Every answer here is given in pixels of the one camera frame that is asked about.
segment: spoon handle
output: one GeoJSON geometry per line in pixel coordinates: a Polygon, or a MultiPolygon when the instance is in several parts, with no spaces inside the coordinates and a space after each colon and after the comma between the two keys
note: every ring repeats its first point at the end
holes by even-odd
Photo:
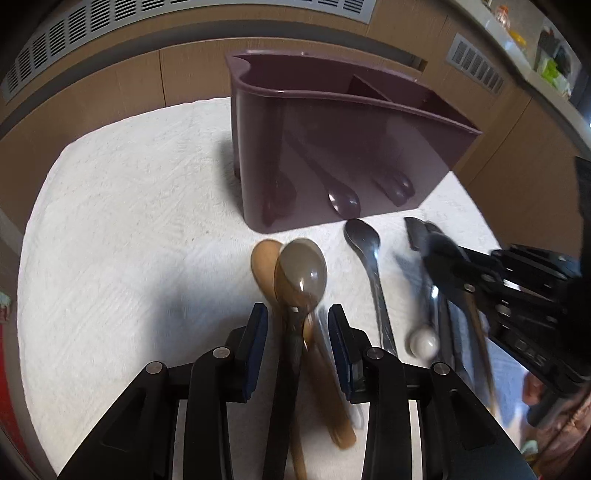
{"type": "Polygon", "coordinates": [[[382,283],[379,280],[377,262],[368,264],[368,276],[374,297],[376,315],[378,317],[380,346],[387,352],[397,357],[398,351],[396,350],[394,334],[392,333],[392,326],[390,325],[390,318],[388,317],[388,309],[386,308],[386,301],[384,300],[382,283]]]}

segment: white table cloth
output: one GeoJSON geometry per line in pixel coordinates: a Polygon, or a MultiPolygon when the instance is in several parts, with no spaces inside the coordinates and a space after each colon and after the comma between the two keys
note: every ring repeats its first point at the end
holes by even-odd
{"type": "MultiPolygon", "coordinates": [[[[64,149],[28,223],[18,286],[27,406],[56,472],[147,363],[193,362],[264,301],[249,259],[265,235],[246,226],[240,208],[229,99],[128,118],[64,149]]],[[[453,173],[420,208],[366,219],[382,239],[379,268],[400,358],[417,363],[404,348],[419,321],[421,281],[407,215],[432,220],[471,249],[498,245],[453,173]]],[[[369,281],[343,222],[273,235],[283,242],[299,236],[326,257],[324,308],[341,303],[350,324],[377,345],[369,281]]],[[[278,354],[269,327],[252,399],[228,408],[236,479],[262,471],[278,354]]],[[[364,432],[355,447],[339,451],[310,395],[303,379],[297,411],[310,478],[359,479],[364,432]]]]}

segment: stainless steel spoon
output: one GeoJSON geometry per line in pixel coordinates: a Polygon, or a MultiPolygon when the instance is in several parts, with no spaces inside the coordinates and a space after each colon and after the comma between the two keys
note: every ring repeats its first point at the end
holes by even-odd
{"type": "Polygon", "coordinates": [[[382,291],[382,283],[379,280],[379,235],[363,220],[356,218],[348,220],[345,224],[345,238],[351,248],[359,255],[369,277],[369,284],[371,285],[376,315],[378,317],[380,346],[387,352],[398,356],[394,334],[392,333],[392,326],[390,325],[390,318],[388,317],[388,310],[386,308],[386,301],[384,300],[384,292],[382,291]]]}

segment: red object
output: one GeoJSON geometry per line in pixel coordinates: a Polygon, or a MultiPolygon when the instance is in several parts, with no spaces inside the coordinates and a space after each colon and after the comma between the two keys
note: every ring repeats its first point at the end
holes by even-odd
{"type": "Polygon", "coordinates": [[[3,333],[3,327],[0,325],[0,424],[25,461],[33,467],[27,446],[25,445],[18,428],[17,418],[12,408],[12,402],[10,401],[4,361],[3,333]]]}

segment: white ball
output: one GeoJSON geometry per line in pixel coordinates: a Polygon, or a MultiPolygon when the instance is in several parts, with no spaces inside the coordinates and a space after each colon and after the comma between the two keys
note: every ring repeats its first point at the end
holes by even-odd
{"type": "Polygon", "coordinates": [[[408,345],[415,357],[427,362],[433,359],[439,351],[439,337],[432,327],[425,325],[411,334],[408,345]]]}

